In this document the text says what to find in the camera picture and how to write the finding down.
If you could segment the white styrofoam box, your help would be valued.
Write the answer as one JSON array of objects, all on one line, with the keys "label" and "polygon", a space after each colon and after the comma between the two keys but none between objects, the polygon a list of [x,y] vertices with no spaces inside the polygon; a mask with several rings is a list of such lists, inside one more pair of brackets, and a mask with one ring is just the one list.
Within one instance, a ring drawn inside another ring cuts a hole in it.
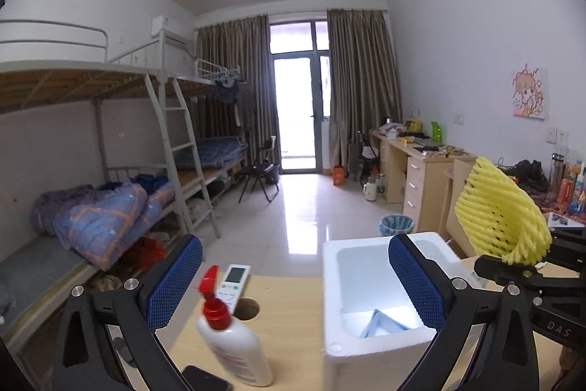
[{"label": "white styrofoam box", "polygon": [[389,265],[389,241],[323,245],[325,390],[395,390],[435,335]]}]

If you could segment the black folding chair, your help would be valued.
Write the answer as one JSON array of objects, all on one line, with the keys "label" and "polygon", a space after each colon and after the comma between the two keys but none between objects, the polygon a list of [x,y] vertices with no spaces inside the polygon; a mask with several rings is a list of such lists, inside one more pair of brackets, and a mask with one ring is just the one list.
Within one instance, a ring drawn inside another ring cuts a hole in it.
[{"label": "black folding chair", "polygon": [[[270,158],[271,154],[275,152],[275,144],[276,137],[271,135],[258,148],[253,162],[250,165],[242,167],[236,174],[236,178],[244,179],[244,186],[241,190],[238,202],[242,201],[243,195],[246,192],[246,188],[248,187],[248,184],[252,178],[254,179],[254,182],[250,188],[250,192],[253,192],[254,188],[259,185],[265,196],[265,199],[269,203],[273,202],[274,199],[277,198],[277,195],[280,192],[278,182],[275,180],[274,176],[274,171],[277,169],[277,164],[273,163]],[[273,179],[273,185],[276,188],[276,192],[272,196],[268,195],[267,189],[265,188],[267,178]]]}]

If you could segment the wooden smiley chair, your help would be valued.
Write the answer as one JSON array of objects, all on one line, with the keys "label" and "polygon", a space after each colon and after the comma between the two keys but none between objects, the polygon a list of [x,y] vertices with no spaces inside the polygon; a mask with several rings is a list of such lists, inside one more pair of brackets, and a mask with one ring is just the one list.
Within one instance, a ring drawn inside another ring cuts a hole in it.
[{"label": "wooden smiley chair", "polygon": [[440,217],[439,234],[461,258],[476,255],[476,250],[466,232],[466,226],[463,225],[465,223],[465,220],[462,219],[464,201],[461,199],[475,163],[475,159],[466,161],[455,159],[452,166],[445,171],[447,182]]}]

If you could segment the black headphones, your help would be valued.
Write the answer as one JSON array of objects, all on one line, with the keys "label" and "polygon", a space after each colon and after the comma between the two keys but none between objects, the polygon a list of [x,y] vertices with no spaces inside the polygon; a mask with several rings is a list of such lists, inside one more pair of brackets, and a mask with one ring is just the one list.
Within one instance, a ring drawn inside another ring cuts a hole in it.
[{"label": "black headphones", "polygon": [[505,174],[523,189],[530,189],[536,192],[547,191],[547,178],[539,161],[522,160],[514,166],[505,169]]}]

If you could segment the orange container on floor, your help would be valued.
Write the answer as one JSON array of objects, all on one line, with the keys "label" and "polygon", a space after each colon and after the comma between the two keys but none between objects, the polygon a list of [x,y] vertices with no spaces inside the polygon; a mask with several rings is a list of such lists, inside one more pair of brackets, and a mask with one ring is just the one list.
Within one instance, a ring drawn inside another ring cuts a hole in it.
[{"label": "orange container on floor", "polygon": [[335,187],[343,185],[346,180],[346,170],[342,166],[332,168],[332,180]]}]

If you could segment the white lotion pump bottle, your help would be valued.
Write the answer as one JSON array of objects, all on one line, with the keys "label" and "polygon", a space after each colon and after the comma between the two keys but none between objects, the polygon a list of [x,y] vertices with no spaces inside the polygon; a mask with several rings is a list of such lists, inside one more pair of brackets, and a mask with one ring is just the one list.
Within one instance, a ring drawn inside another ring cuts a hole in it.
[{"label": "white lotion pump bottle", "polygon": [[222,298],[233,289],[216,289],[219,266],[205,272],[199,292],[204,304],[197,328],[206,345],[223,369],[236,380],[255,387],[273,383],[272,370],[264,356],[257,336],[233,315],[229,304]]}]

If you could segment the brown curtain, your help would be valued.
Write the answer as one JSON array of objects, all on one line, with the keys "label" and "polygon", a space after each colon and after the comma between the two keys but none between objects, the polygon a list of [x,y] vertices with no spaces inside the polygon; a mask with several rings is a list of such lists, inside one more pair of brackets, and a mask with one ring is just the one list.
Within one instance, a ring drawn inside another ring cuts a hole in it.
[{"label": "brown curtain", "polygon": [[238,75],[236,80],[220,80],[198,100],[198,134],[202,138],[238,136],[254,158],[265,140],[278,135],[268,17],[198,30],[197,55]]},{"label": "brown curtain", "polygon": [[400,87],[385,15],[377,10],[327,12],[331,116],[330,164],[346,167],[357,133],[402,121]]}]

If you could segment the white thermos jug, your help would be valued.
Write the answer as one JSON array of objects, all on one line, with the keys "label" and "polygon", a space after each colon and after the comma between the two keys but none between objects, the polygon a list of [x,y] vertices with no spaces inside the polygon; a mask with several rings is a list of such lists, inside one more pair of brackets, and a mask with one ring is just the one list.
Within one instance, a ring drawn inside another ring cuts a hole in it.
[{"label": "white thermos jug", "polygon": [[375,182],[366,182],[363,186],[364,199],[375,202],[378,199],[378,185]]}]

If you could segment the brown left curtain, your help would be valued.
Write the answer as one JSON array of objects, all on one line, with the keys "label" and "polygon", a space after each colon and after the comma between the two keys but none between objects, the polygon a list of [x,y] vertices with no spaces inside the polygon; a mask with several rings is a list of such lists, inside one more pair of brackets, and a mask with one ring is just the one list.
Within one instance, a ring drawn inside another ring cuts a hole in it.
[{"label": "brown left curtain", "polygon": [[238,75],[236,80],[220,80],[198,100],[198,134],[202,138],[238,136],[254,158],[265,140],[278,135],[268,17],[198,30],[197,55]]}]

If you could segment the anime girl wall picture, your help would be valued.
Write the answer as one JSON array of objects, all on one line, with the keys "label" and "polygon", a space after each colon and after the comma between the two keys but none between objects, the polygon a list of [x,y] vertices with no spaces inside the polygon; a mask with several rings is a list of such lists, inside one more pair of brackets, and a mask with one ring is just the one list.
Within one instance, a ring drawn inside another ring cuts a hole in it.
[{"label": "anime girl wall picture", "polygon": [[512,114],[545,121],[548,115],[548,71],[527,64],[512,75]]}]

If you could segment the yellow foam net sleeve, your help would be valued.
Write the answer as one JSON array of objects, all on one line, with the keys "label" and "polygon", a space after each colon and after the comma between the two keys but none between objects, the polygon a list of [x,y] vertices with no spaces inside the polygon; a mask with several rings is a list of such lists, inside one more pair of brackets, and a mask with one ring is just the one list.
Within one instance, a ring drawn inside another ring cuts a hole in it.
[{"label": "yellow foam net sleeve", "polygon": [[544,259],[552,236],[543,213],[490,160],[476,159],[461,199],[463,225],[477,255],[508,265],[533,266]]}]

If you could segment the white air conditioner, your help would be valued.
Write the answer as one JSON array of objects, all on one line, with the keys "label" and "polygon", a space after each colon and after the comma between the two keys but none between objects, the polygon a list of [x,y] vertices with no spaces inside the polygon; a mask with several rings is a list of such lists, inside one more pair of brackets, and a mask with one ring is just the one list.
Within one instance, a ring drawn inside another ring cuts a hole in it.
[{"label": "white air conditioner", "polygon": [[168,38],[183,44],[190,44],[194,38],[192,28],[164,15],[153,18],[151,22],[151,37],[158,38],[161,32],[164,32]]}]

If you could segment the black smartphone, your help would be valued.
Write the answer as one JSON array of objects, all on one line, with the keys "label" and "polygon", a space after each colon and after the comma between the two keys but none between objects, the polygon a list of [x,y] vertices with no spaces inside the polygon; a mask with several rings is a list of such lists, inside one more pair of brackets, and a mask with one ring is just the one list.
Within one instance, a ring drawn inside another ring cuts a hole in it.
[{"label": "black smartphone", "polygon": [[188,365],[182,374],[195,391],[231,391],[233,386],[215,374],[197,366]]}]

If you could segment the metal bunk bed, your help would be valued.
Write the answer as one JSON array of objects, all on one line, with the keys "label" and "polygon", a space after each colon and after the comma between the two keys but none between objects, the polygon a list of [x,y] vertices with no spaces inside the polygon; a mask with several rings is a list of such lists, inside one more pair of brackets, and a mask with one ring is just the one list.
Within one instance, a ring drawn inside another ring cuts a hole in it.
[{"label": "metal bunk bed", "polygon": [[2,21],[1,336],[11,352],[40,336],[71,287],[107,281],[114,266],[99,270],[36,230],[36,199],[163,177],[175,198],[159,221],[173,216],[178,234],[194,233],[215,219],[209,184],[229,167],[197,137],[194,103],[237,78],[164,32],[112,55],[100,28]]}]

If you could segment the white remote control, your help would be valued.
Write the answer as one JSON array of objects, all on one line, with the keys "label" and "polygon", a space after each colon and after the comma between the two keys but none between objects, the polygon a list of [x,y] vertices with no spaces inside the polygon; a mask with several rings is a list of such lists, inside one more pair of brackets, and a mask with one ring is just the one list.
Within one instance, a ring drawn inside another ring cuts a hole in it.
[{"label": "white remote control", "polygon": [[232,314],[240,301],[248,276],[250,266],[243,264],[230,264],[219,286],[216,288],[216,295],[226,304]]}]

